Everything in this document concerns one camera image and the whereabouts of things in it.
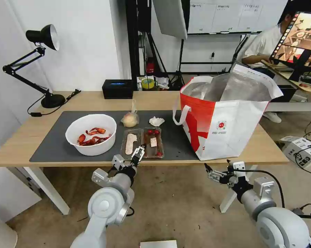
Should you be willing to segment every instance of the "gray desk mat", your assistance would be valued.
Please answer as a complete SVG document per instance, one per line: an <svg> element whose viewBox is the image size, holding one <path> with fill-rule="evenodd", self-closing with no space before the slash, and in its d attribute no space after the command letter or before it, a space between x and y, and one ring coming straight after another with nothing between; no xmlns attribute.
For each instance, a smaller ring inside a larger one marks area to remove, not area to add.
<svg viewBox="0 0 311 248"><path fill-rule="evenodd" d="M94 162L112 161L115 154L121 151L123 133L125 128L121 123L122 117L127 111L64 111L30 158L30 162ZM106 114L113 117L117 123L115 143L113 147L104 154L98 156L85 156L79 153L75 147L70 145L65 137L69 125L76 119L88 114ZM138 111L140 122L131 128L152 127L149 119L153 116L165 119L160 126L162 130L162 143L164 146L164 157L162 160L198 160L194 153L182 126L176 126L173 122L172 111Z"/></svg>

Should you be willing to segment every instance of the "person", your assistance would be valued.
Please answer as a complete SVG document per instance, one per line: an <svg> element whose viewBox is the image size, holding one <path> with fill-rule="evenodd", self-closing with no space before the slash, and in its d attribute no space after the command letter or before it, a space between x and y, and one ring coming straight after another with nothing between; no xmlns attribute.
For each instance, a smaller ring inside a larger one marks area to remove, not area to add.
<svg viewBox="0 0 311 248"><path fill-rule="evenodd" d="M298 11L311 12L311 0L293 0L288 2L279 24L258 34L245 51L241 61L254 70L274 78L275 74L268 70L261 63L261 60L270 63L272 52ZM276 123L281 123L282 121L275 112L265 112L263 116Z"/></svg>

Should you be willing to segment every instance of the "wooden table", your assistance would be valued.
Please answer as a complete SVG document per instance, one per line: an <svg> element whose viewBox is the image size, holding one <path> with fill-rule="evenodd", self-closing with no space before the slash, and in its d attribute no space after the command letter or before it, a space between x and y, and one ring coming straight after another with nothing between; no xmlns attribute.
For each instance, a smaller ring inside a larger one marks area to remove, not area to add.
<svg viewBox="0 0 311 248"><path fill-rule="evenodd" d="M57 92L64 96L70 92ZM156 91L135 92L137 110L171 110L179 92ZM60 166L111 166L110 162L50 162L31 163L29 159L41 144L51 127L63 111L110 111L130 110L132 100L105 100L102 92L81 92L53 114L29 118L0 149L0 167L24 167L63 214L69 207L46 178L39 167ZM42 113L49 110L39 108ZM242 155L236 161L245 161L249 165L281 165L288 159L272 141L269 135L258 125ZM184 166L203 165L204 161L142 161L142 166ZM209 161L212 165L227 165L226 159Z"/></svg>

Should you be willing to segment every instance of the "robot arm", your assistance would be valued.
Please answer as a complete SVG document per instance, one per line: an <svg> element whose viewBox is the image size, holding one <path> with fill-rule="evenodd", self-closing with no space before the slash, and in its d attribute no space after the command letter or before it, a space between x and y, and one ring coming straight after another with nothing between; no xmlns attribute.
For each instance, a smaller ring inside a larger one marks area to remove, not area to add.
<svg viewBox="0 0 311 248"><path fill-rule="evenodd" d="M254 180L251 185L245 172L244 162L229 161L228 171L212 170L205 164L208 178L227 184L237 193L237 199L256 222L260 238L269 248L306 248L311 238L306 223L288 209L276 207L271 197L274 181L267 177Z"/></svg>
<svg viewBox="0 0 311 248"><path fill-rule="evenodd" d="M100 168L93 172L92 181L102 188L90 198L87 206L90 221L85 231L73 241L71 248L106 247L107 226L123 222L135 197L130 187L144 154L145 147L138 147L128 163L121 155L115 155L112 160L112 169L117 170L114 177L108 177L108 173Z"/></svg>

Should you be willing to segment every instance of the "logo on bag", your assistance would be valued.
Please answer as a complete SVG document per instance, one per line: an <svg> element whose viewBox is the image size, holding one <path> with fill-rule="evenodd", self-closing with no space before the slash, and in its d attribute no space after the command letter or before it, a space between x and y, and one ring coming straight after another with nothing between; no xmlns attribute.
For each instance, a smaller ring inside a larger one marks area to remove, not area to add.
<svg viewBox="0 0 311 248"><path fill-rule="evenodd" d="M217 123L217 130L225 130L225 128L227 127L227 122L226 121L219 121Z"/></svg>

